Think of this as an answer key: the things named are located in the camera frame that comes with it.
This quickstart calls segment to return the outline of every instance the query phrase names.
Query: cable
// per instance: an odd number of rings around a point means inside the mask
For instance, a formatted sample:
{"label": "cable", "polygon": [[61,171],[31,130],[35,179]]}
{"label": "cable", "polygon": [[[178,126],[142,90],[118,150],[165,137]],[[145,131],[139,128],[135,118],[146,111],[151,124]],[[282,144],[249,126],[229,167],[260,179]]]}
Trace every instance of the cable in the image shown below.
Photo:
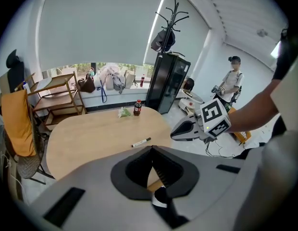
{"label": "cable", "polygon": [[[2,166],[2,162],[3,162],[3,159],[2,158],[3,158],[3,156],[7,159],[7,165],[6,165],[6,167],[9,167],[10,168],[11,167],[11,160],[8,159],[8,157],[5,154],[3,154],[2,152],[0,152],[0,167]],[[26,200],[25,201],[26,204],[29,205],[29,202],[28,202],[27,196],[26,196],[26,191],[25,191],[24,187],[22,186],[22,184],[20,183],[20,181],[11,174],[11,172],[10,172],[10,176],[12,178],[14,178],[20,184],[20,186],[21,186],[21,188],[23,189],[23,192],[24,192],[24,197],[25,197],[24,200]]]}
{"label": "cable", "polygon": [[220,153],[220,150],[222,149],[222,146],[220,146],[216,141],[214,141],[219,147],[220,147],[220,149],[218,150],[218,154],[219,155],[212,155],[211,153],[210,153],[210,151],[209,151],[209,144],[210,144],[210,142],[207,144],[207,148],[206,148],[206,150],[205,150],[205,152],[206,152],[206,154],[208,155],[208,156],[212,156],[212,157],[223,157],[223,158],[234,158],[236,155],[234,155],[234,154],[232,154],[232,156],[222,156],[221,155],[221,153]]}

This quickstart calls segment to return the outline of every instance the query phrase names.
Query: small red bottle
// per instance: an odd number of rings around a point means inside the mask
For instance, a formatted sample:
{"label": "small red bottle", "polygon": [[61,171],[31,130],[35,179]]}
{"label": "small red bottle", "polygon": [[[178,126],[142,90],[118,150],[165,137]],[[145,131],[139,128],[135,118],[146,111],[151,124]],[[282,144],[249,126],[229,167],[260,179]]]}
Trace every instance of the small red bottle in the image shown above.
{"label": "small red bottle", "polygon": [[145,81],[145,75],[143,75],[143,77],[140,79],[140,87],[143,87]]}
{"label": "small red bottle", "polygon": [[134,111],[133,114],[135,116],[139,116],[141,110],[141,100],[138,99],[137,102],[134,104]]}

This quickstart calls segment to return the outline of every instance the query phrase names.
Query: shelf unit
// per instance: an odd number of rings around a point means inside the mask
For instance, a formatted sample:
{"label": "shelf unit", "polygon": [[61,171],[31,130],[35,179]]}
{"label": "shelf unit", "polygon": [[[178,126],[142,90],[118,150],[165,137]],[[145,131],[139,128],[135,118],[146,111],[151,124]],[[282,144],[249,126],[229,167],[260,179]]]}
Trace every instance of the shelf unit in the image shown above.
{"label": "shelf unit", "polygon": [[[48,130],[53,130],[58,123],[65,120],[71,116],[79,116],[86,114],[86,108],[84,106],[83,99],[78,89],[77,80],[75,76],[75,72],[73,74],[60,75],[52,78],[52,81],[44,88],[36,90],[38,86],[38,82],[35,83],[33,80],[33,75],[30,75],[25,81],[27,82],[31,79],[34,85],[30,88],[31,92],[28,94],[38,94],[40,99],[36,106],[33,109],[34,114],[37,111],[47,110],[49,112],[47,119],[43,123],[45,128]],[[74,77],[76,83],[76,89],[70,89],[68,81]],[[67,90],[59,91],[56,93],[40,96],[40,92],[45,90],[50,90],[57,87],[66,86]],[[20,84],[16,89],[22,89],[23,85]],[[79,95],[80,101],[82,105],[76,105],[74,101],[74,97],[76,94]]]}

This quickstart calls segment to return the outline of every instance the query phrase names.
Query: marker pen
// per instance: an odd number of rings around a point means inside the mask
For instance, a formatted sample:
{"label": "marker pen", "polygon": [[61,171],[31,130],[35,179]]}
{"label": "marker pen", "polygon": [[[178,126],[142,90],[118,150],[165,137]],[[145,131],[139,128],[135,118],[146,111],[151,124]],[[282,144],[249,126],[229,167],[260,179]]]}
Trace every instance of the marker pen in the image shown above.
{"label": "marker pen", "polygon": [[140,142],[137,142],[135,144],[132,144],[132,147],[137,147],[138,145],[143,144],[143,143],[146,143],[149,140],[151,140],[151,138],[147,138],[147,139],[145,139],[143,141],[140,141]]}

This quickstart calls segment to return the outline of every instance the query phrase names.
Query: black refrigerator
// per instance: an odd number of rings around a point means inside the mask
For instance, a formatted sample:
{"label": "black refrigerator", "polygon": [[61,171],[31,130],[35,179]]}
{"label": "black refrigerator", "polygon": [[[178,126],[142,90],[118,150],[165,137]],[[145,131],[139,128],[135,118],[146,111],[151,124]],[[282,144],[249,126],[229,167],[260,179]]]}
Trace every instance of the black refrigerator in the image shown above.
{"label": "black refrigerator", "polygon": [[164,53],[161,59],[157,55],[156,63],[149,90],[146,97],[146,106],[157,110],[160,114],[168,113],[180,90],[191,65],[177,55]]}

